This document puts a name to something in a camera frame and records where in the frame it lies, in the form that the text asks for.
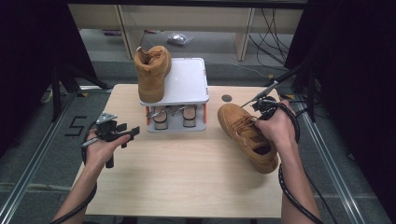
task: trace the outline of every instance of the shoelace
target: shoelace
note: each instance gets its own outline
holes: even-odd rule
[[[238,132],[242,131],[243,129],[254,125],[254,120],[257,119],[251,115],[244,115],[242,118],[237,120],[234,124],[231,125],[231,130],[233,130],[232,134],[233,137],[238,136]]]

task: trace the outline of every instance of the wooden tabletop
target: wooden tabletop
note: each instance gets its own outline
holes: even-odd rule
[[[118,148],[114,168],[104,169],[89,215],[135,217],[280,217],[282,192],[277,169],[258,173],[221,129],[217,113],[242,105],[263,88],[209,86],[206,129],[202,132],[149,133],[137,85],[115,86],[105,111],[140,134]],[[271,95],[278,99],[276,91]],[[259,116],[250,105],[244,107]]]

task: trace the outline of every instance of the handheld controller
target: handheld controller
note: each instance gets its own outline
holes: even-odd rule
[[[93,139],[81,145],[81,155],[84,163],[87,160],[87,147],[93,144],[94,142],[96,142],[97,140],[101,139],[106,142],[111,142],[125,134],[129,134],[131,135],[131,138],[129,139],[128,142],[130,142],[134,140],[135,135],[138,135],[140,133],[140,127],[135,127],[131,131],[125,132],[127,130],[127,124],[122,123],[120,125],[117,125],[117,122],[114,120],[116,118],[117,118],[116,115],[107,114],[103,112],[96,120],[96,122],[93,124],[96,125],[97,137],[94,137]],[[122,144],[121,148],[125,148],[126,146],[127,143]],[[111,159],[108,162],[106,162],[106,168],[113,168],[113,167],[114,167],[114,157],[111,157]]]

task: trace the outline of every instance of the suede boot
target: suede boot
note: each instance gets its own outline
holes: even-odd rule
[[[164,79],[172,66],[172,57],[164,46],[149,51],[137,48],[134,54],[139,97],[142,102],[156,103],[164,95]]]
[[[235,141],[258,172],[269,174],[276,169],[276,149],[271,148],[269,141],[254,125],[256,117],[239,105],[226,104],[219,108],[218,119],[222,130]]]

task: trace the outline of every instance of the white platform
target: white platform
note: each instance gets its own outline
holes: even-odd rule
[[[205,62],[201,58],[174,58],[172,68],[165,78],[165,93],[160,102],[140,104],[146,106],[148,111],[154,110],[159,105],[197,105],[196,126],[186,128],[183,126],[183,116],[167,114],[168,128],[156,130],[153,118],[148,121],[150,133],[176,133],[198,132],[206,129],[205,104],[209,101],[207,90]]]

